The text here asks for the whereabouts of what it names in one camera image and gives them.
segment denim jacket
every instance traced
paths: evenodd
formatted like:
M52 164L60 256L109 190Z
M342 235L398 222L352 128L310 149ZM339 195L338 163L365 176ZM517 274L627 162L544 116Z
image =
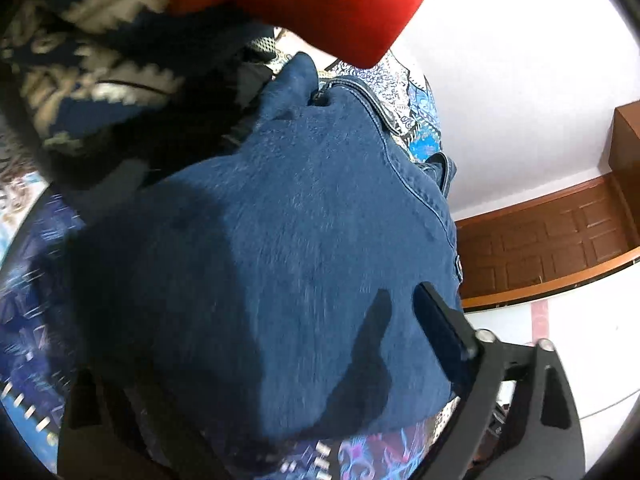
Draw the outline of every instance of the denim jacket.
M225 449L438 413L452 391L414 291L431 282L459 307L454 166L439 153L411 163L393 127L364 83L319 91L298 54L235 154L142 190L69 242L87 359L121 384L151 360Z

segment patterned fabric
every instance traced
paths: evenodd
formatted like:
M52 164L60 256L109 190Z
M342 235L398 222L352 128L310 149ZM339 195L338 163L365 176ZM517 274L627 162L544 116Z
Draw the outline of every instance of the patterned fabric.
M402 136L394 140L414 162L424 162L442 150L440 121L429 83L420 73L402 65L390 50L373 68L365 70L339 62L332 75L353 75L366 82L395 115Z
M169 0L25 0L0 41L46 148L68 155L89 136L165 106L266 31L220 6L172 16Z
M253 50L264 61L271 61L276 57L276 41L273 38L258 38L250 41L247 48Z
M282 52L276 51L276 54L277 57L270 63L272 65L279 62L284 65L290 59L289 55ZM414 160L424 160L440 149L439 122L429 86L426 81L420 85L419 77L417 84L412 81L415 76L412 77L412 72L400 64L392 53L388 53L379 65L371 70L359 70L338 64L331 72L319 71L323 79L341 73L351 73L367 81L396 118L400 119L399 122L404 125L404 134L396 141L408 150ZM21 162L13 155L7 156L8 163L2 166L3 153L21 153L19 148L6 141L0 144L5 145L6 151L0 151L0 178L5 174L13 175L9 169L16 168L17 165L24 168L23 171L33 169L29 159L24 156L19 159ZM14 178L9 179L6 186L4 181L2 182L3 189L6 188L11 196L18 195L11 186L22 190L23 196L26 189L28 196L24 202L26 205L20 206L19 201L10 202L17 205L10 208L8 215L2 217L2 228L6 228L6 224L10 224L10 219L14 217L15 222L19 224L19 213L26 214L39 195L35 190L42 191L46 185L33 171L27 171L21 178L24 179L24 184L21 184L21 181L16 182ZM43 202L27 239L18 250L19 256L10 270L9 280L0 292L0 334L3 341L0 381L6 390L2 396L2 403L36 455L53 472L57 455L56 435L63 413L64 394L68 388L72 359L68 349L60 346L54 335L47 333L46 326L39 322L40 312L46 308L51 287L56 286L56 283L47 281L50 274L46 268L39 266L45 264L47 258L55 257L54 253L47 252L51 242L81 226L75 213L64 205L59 196L52 196ZM11 234L6 236L7 245L11 237ZM43 253L46 257L38 258L36 263L34 257ZM20 403L14 407L20 396ZM32 406L33 413L25 418ZM450 406L451 404L447 407L449 411L452 410ZM435 418L400 431L357 436L335 443L334 447L338 446L337 459L341 480L407 478L434 442L438 427L444 426L448 420L450 413L447 415L447 408L443 411L445 415L441 413ZM40 424L47 419L44 428L39 429ZM329 474L328 448L325 449L323 446L325 444L318 442L296 444L280 470L264 478L328 480L325 476Z
M46 185L0 116L0 262Z

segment metal screw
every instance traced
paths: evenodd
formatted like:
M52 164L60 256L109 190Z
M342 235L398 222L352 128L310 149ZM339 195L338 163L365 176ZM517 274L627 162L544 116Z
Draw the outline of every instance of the metal screw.
M538 339L538 345L540 346L540 348L546 350L547 352L553 352L556 349L554 344L549 341L549 339Z
M477 330L476 331L476 339L478 341L482 341L483 343L495 343L496 337L491 330Z

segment black plastic mount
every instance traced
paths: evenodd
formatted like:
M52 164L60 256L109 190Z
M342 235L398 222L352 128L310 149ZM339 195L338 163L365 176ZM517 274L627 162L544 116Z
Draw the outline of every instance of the black plastic mount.
M436 304L438 314L462 343L472 379L461 384L447 368L446 348L434 346L449 380L462 389L458 407L441 437L410 480L577 480L584 475L580 421L562 363L552 344L518 346L478 331L443 302L430 283L416 294ZM430 339L442 337L441 323L420 320ZM516 381L505 426L491 458L468 468L490 422L503 381Z

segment brown wooden door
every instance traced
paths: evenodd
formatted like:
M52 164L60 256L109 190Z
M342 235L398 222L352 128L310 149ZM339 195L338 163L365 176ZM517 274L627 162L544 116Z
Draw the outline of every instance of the brown wooden door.
M609 176L465 219L458 223L460 293L472 298L561 278L625 253L635 237Z

